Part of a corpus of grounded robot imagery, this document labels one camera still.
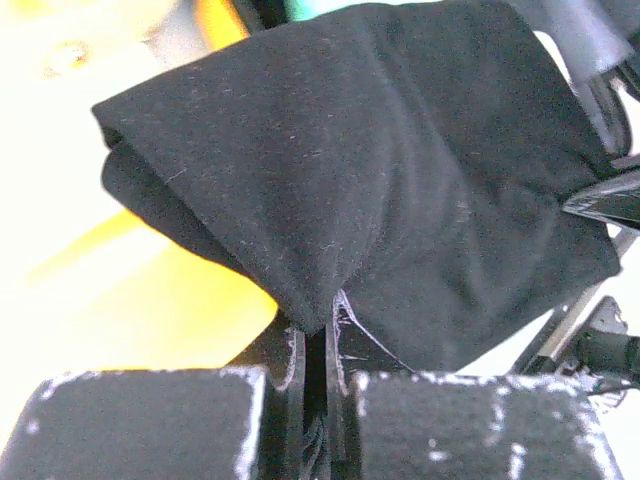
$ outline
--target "cloth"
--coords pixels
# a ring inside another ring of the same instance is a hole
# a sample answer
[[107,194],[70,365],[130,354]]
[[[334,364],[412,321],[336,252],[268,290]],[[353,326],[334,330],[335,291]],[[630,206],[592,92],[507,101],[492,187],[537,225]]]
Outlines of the cloth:
[[346,292],[412,368],[453,370],[619,271],[563,213],[612,175],[551,57],[495,2],[349,7],[94,107],[103,183],[308,334]]

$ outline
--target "scratched black surface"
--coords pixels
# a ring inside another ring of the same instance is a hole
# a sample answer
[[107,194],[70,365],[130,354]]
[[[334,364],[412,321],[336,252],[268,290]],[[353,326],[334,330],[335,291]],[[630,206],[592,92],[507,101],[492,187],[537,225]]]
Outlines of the scratched black surface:
[[[88,373],[55,390],[47,382],[0,459],[0,479],[238,478],[254,393],[243,376],[204,370]],[[256,454],[240,478],[255,478]]]
[[364,480],[622,478],[586,397],[563,381],[366,379],[355,387]]

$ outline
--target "blurry round object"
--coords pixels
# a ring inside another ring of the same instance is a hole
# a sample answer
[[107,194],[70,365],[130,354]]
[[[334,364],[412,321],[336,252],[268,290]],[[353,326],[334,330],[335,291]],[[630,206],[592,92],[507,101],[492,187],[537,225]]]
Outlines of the blurry round object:
[[179,0],[9,0],[0,62],[10,76],[61,75],[149,37]]

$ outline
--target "black cloth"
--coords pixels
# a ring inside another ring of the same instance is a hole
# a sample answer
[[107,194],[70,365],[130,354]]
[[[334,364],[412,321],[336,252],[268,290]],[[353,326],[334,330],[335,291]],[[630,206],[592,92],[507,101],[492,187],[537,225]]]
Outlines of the black cloth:
[[604,225],[561,211],[612,173],[603,148],[500,3],[349,7],[93,111],[115,198],[306,333],[343,288],[413,368],[458,368],[619,270]]

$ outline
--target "teal object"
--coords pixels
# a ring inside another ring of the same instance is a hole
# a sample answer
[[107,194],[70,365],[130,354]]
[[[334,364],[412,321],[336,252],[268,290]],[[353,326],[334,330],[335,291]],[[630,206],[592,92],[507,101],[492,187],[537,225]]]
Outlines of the teal object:
[[351,5],[360,5],[363,3],[384,3],[387,5],[402,5],[405,3],[434,3],[440,0],[423,0],[423,1],[407,1],[407,0],[386,0],[381,2],[367,2],[358,0],[286,0],[287,17],[289,21],[299,22],[309,20],[311,18],[322,15],[323,13],[333,12]]

